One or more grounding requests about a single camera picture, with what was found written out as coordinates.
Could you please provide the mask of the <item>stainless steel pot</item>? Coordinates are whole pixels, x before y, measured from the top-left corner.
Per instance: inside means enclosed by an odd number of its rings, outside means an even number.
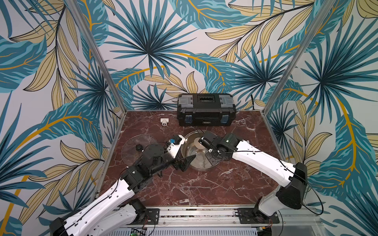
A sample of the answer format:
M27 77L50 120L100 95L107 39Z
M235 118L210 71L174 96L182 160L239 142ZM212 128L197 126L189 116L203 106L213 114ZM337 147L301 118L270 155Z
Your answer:
M201 138L204 132L202 131L193 131L185 136L185 143L181 147L181 154L183 157L196 154L196 158L190 164L190 167L198 171L209 171L215 166L211 166L210 162L207 160L205 153L207 149L197 149L194 146L195 138Z

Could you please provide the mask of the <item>glass pot lid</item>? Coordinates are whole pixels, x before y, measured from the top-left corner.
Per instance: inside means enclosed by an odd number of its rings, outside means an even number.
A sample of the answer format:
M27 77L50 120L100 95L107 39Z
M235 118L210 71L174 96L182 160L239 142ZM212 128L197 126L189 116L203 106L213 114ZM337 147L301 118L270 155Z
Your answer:
M121 158L127 166L131 166L135 161L137 161L143 151L157 140L145 134L136 135L130 138L122 147Z

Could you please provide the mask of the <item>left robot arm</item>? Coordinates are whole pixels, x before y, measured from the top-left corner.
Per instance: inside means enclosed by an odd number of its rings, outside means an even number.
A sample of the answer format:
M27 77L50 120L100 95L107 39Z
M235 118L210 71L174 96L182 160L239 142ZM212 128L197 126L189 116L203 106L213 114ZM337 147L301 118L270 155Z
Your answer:
M150 144L134 164L99 198L76 214L50 223L52 236L105 236L124 224L143 218L146 208L133 196L152 183L153 176L173 166L186 171L195 155L180 157L183 142Z

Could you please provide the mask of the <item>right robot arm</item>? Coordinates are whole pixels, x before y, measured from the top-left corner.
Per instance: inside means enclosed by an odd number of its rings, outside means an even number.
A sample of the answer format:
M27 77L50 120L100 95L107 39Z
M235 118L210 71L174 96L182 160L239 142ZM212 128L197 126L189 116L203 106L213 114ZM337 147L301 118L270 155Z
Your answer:
M208 150L211 163L234 159L259 170L279 185L258 200L253 215L268 218L283 208L302 208L307 188L306 165L277 159L232 133L220 137L207 131L198 142Z

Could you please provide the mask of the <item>white pvc pipe fitting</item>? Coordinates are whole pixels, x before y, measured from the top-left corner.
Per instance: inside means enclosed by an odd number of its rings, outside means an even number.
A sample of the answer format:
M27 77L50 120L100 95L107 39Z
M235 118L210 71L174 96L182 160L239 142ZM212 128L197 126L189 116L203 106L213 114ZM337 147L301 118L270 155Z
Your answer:
M169 118L161 118L160 123L162 126L167 126L169 123Z

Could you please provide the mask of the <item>black plastic toolbox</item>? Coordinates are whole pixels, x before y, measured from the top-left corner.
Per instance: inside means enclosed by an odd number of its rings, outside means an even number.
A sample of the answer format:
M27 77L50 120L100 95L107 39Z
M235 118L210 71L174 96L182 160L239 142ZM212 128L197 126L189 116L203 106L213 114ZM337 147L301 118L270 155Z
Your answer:
M180 126L230 126L236 112L233 96L228 93L180 94L177 101Z

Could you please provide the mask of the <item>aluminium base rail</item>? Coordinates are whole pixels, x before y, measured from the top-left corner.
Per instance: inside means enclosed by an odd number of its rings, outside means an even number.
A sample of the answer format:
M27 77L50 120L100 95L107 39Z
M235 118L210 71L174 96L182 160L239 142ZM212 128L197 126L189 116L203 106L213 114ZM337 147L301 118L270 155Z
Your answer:
M150 207L146 224L124 225L112 236L326 236L321 218L306 209L284 208L271 220L246 218L253 205Z

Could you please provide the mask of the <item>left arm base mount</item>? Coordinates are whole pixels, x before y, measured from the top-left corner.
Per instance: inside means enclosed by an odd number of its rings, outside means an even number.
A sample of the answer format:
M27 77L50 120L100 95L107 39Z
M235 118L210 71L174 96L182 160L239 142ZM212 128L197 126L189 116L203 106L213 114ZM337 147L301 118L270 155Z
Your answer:
M159 223L159 208L147 208L138 213L136 219L130 225L157 225Z

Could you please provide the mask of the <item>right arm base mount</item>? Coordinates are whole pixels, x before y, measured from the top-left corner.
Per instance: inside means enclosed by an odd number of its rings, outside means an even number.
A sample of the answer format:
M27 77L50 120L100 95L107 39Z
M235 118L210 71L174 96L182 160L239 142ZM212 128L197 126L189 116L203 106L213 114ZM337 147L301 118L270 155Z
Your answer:
M263 213L255 211L253 208L238 208L234 213L238 217L240 224L259 224L272 226L279 224L278 215L274 213L272 216L266 216Z

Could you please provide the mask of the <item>right aluminium frame post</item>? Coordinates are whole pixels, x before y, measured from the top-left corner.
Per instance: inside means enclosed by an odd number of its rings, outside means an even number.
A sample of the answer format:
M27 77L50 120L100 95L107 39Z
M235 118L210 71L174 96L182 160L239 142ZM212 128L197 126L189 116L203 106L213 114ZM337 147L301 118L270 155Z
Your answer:
M298 49L296 50L295 54L293 55L291 61L289 62L287 68L285 69L282 78L277 83L274 91L272 92L265 108L262 110L262 115L265 117L269 114L272 110L272 107L278 98L280 91L283 89L284 85L286 84L289 76L291 75L293 69L295 68L296 64L300 60L301 56L304 54L305 50L308 48L309 44L311 43L312 39L317 34L318 30L321 28L323 21L326 19L329 11L332 9L333 5L336 1L325 1L323 5L321 5L319 13L314 17L314 22L310 24L309 31L304 35L303 40L299 44Z

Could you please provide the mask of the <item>aluminium frame post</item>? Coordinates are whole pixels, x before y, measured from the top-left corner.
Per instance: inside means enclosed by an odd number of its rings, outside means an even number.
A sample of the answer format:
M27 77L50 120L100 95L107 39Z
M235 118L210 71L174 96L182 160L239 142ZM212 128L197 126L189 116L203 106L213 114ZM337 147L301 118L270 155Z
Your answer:
M332 9L333 5L336 1L325 1L323 5L321 5L319 13L314 17L314 22L310 24L309 31L304 35L303 40L299 44L298 49L296 50L295 54L293 55L291 61L289 62L287 68L285 69L282 78L277 83L274 91L272 92L265 108L262 110L262 115L265 117L269 114L272 110L272 107L278 98L280 91L283 89L284 85L286 84L289 76L291 75L293 69L295 68L296 64L300 60L301 56L304 54L305 50L308 48L309 44L311 43L312 39L317 34L318 30L321 28L323 21L326 19L329 11Z
M121 99L121 97L120 97L120 95L119 95L119 93L116 89L115 83L114 83L114 81L111 77L111 74L110 74L110 72L109 72L109 70L108 70L108 68L105 64L105 61L103 60L103 57L102 57L100 50L99 50L99 48L96 44L96 41L95 41L91 31L90 31L90 28L87 25L87 23L85 22L85 17L82 14L77 1L68 0L67 5L68 5L68 8L70 9L70 11L73 15L74 20L76 21L78 27L80 28L85 40L87 41L89 49L91 50L91 52L93 54L94 60L97 62L97 65L99 66L101 72L103 73L104 78L105 78L106 82L108 83L109 88L110 88L111 92L113 93L115 100L116 100L117 104L119 105L119 107L122 111L122 114L125 115L127 113L127 109L124 106L123 100Z

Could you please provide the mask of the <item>left aluminium frame post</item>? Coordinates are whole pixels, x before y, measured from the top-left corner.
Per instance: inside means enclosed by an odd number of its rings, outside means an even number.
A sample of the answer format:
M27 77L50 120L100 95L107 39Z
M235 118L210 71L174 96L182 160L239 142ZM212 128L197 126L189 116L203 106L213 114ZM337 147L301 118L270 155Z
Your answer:
M127 113L127 109L124 106L123 100L121 99L121 97L120 97L120 95L119 95L119 93L116 89L115 83L114 83L114 81L111 77L111 74L110 74L110 72L109 72L109 70L108 70L108 68L105 64L105 61L103 60L103 57L102 57L100 50L99 50L99 48L96 44L96 41L95 41L91 31L90 31L90 28L87 25L87 23L85 22L85 17L82 14L77 1L68 0L67 5L68 5L68 8L70 9L70 11L73 15L74 20L76 21L78 27L80 28L85 40L87 41L89 49L91 50L91 52L93 54L94 60L97 62L97 65L99 66L101 72L103 73L104 78L105 78L106 82L108 83L109 88L110 88L111 92L113 93L115 100L116 100L117 104L119 105L119 107L122 111L122 114L125 115Z

